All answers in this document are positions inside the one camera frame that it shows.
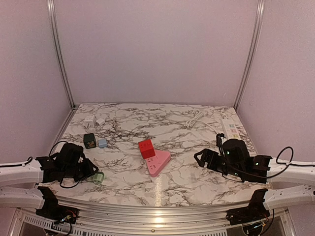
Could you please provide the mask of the pink triangular power strip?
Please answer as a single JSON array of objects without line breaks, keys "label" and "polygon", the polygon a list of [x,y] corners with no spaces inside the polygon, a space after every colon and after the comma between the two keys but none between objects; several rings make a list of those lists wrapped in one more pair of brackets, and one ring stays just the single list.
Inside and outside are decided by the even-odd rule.
[{"label": "pink triangular power strip", "polygon": [[147,168],[151,177],[157,177],[171,159],[171,153],[155,150],[155,156],[146,159]]}]

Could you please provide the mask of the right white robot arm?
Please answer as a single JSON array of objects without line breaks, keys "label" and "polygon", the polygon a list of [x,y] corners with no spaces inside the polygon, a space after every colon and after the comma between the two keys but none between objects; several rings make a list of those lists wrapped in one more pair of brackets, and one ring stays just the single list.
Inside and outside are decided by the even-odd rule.
[{"label": "right white robot arm", "polygon": [[198,165],[223,176],[232,175],[241,183],[293,183],[284,189],[258,189],[251,204],[244,209],[248,220],[255,220],[263,208],[272,210],[315,202],[315,165],[312,162],[293,162],[268,155],[250,156],[244,141],[217,139],[218,152],[203,149],[194,155]]}]

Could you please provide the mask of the dark green cube adapter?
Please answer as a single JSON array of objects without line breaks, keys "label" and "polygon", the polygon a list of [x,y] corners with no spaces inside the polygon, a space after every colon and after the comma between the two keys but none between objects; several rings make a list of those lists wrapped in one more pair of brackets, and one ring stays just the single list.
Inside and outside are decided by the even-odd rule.
[{"label": "dark green cube adapter", "polygon": [[83,136],[83,143],[86,149],[96,147],[96,139],[94,133],[87,133]]}]

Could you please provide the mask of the white charger left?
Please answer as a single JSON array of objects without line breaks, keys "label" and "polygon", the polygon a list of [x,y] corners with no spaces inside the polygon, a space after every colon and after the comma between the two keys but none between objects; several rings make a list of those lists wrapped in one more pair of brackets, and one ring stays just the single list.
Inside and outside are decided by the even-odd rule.
[{"label": "white charger left", "polygon": [[93,114],[88,115],[83,120],[84,126],[86,128],[94,128],[95,127],[95,116]]}]

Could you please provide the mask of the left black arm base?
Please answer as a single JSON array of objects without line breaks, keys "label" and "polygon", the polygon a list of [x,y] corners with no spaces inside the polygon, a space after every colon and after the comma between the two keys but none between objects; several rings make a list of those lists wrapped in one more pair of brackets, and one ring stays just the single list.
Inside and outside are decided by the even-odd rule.
[{"label": "left black arm base", "polygon": [[36,215],[54,220],[59,223],[70,222],[75,224],[77,220],[78,209],[70,206],[59,205],[57,197],[49,187],[37,188],[43,197],[44,204],[40,209],[36,210]]}]

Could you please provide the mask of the right aluminium corner post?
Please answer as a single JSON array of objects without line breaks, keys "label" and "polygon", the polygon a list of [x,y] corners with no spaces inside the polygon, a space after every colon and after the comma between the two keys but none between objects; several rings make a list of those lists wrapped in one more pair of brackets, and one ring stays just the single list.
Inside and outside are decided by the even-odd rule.
[{"label": "right aluminium corner post", "polygon": [[246,86],[250,78],[254,56],[255,56],[255,53],[257,51],[258,44],[259,44],[259,38],[260,38],[262,24],[263,24],[264,9],[265,9],[265,0],[258,0],[249,52],[247,55],[241,82],[240,82],[237,95],[234,101],[234,105],[233,105],[235,111],[238,111],[240,107],[242,98],[246,90]]}]

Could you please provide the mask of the light blue cube charger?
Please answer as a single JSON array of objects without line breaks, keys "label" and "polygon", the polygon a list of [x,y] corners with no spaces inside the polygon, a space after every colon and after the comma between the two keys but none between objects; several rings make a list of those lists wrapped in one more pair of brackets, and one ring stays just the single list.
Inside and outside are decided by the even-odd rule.
[{"label": "light blue cube charger", "polygon": [[106,139],[98,140],[98,147],[99,148],[106,148],[106,147],[108,147],[107,140]]}]

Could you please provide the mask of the aluminium front table rail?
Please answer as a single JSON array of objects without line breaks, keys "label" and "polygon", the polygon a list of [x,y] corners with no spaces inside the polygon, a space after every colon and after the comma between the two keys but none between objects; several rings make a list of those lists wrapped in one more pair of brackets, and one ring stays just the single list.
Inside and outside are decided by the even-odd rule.
[{"label": "aluminium front table rail", "polygon": [[208,206],[124,206],[73,202],[78,208],[76,223],[53,225],[53,221],[25,211],[24,222],[42,231],[73,236],[242,236],[253,223],[232,226],[226,219],[229,209],[245,207],[248,202]]}]

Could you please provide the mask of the aluminium corner post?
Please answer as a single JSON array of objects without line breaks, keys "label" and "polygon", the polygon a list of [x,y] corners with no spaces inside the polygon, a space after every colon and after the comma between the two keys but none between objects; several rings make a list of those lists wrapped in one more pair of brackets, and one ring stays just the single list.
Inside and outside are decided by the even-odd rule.
[{"label": "aluminium corner post", "polygon": [[74,110],[76,108],[76,105],[75,105],[74,98],[71,92],[70,83],[68,80],[67,71],[66,71],[66,67],[65,67],[65,63],[63,59],[62,46],[60,42],[58,24],[57,24],[55,1],[47,0],[47,8],[48,8],[50,26],[51,26],[52,37],[53,37],[53,42],[54,42],[54,48],[56,52],[59,70],[61,73],[62,83],[64,86],[64,90],[65,90],[65,94],[66,94],[69,106],[72,110]]},{"label": "aluminium corner post", "polygon": [[258,0],[249,52],[247,55],[241,82],[240,82],[237,95],[234,101],[234,105],[233,105],[235,111],[238,111],[240,107],[242,98],[246,90],[246,86],[250,78],[254,56],[255,56],[255,53],[257,51],[258,44],[259,44],[259,38],[260,38],[262,24],[263,24],[264,9],[265,9],[265,0]]}]

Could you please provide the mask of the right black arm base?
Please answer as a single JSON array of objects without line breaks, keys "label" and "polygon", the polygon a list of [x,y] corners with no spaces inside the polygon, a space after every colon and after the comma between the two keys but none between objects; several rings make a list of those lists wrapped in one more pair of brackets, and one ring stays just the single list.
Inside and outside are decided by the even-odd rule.
[{"label": "right black arm base", "polygon": [[230,225],[249,223],[270,216],[269,210],[265,208],[264,196],[268,189],[255,190],[249,204],[245,207],[230,209],[226,212],[226,219]]}]

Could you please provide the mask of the white multicolour power strip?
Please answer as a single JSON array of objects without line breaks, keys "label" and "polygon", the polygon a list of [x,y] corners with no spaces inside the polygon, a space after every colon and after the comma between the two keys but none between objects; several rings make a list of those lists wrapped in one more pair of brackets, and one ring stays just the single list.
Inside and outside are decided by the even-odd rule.
[{"label": "white multicolour power strip", "polygon": [[229,140],[229,139],[241,140],[241,136],[238,132],[238,129],[237,129],[234,121],[229,120],[229,119],[222,119],[221,120],[221,126],[222,126],[223,133],[224,133],[227,140]]}]

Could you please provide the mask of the left aluminium corner post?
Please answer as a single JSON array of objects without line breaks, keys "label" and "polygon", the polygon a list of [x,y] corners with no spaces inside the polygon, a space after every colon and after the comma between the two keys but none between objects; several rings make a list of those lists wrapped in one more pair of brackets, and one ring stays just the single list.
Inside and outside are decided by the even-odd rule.
[{"label": "left aluminium corner post", "polygon": [[67,71],[66,71],[66,67],[65,67],[65,63],[63,59],[62,46],[60,42],[58,24],[57,24],[55,1],[47,0],[47,8],[48,8],[50,26],[51,26],[52,37],[53,37],[53,42],[54,42],[54,48],[56,52],[59,70],[61,73],[62,83],[64,86],[64,90],[65,90],[65,94],[66,94],[69,106],[72,110],[74,110],[76,108],[76,105],[75,105],[74,98],[71,92],[70,83],[68,80]]}]

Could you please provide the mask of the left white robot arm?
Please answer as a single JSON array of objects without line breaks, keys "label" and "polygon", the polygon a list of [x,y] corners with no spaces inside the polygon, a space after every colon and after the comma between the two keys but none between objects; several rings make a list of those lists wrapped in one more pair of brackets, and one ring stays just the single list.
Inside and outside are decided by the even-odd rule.
[{"label": "left white robot arm", "polygon": [[50,188],[42,183],[65,178],[79,183],[98,172],[98,167],[84,154],[82,146],[64,143],[61,150],[26,162],[0,166],[0,206],[43,209],[52,219],[62,215],[62,207]]}]

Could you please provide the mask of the red cube socket adapter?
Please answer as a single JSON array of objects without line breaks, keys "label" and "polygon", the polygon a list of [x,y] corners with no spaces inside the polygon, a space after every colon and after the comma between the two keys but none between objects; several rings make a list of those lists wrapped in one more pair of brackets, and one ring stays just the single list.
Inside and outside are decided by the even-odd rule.
[{"label": "red cube socket adapter", "polygon": [[140,141],[138,146],[143,159],[148,159],[156,155],[150,139]]}]

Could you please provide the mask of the light green cube charger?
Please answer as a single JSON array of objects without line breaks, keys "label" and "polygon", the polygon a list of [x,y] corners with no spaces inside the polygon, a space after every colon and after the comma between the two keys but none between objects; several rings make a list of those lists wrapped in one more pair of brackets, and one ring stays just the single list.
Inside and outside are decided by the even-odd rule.
[{"label": "light green cube charger", "polygon": [[92,177],[91,181],[94,183],[101,184],[105,179],[105,174],[103,172],[96,172]]}]

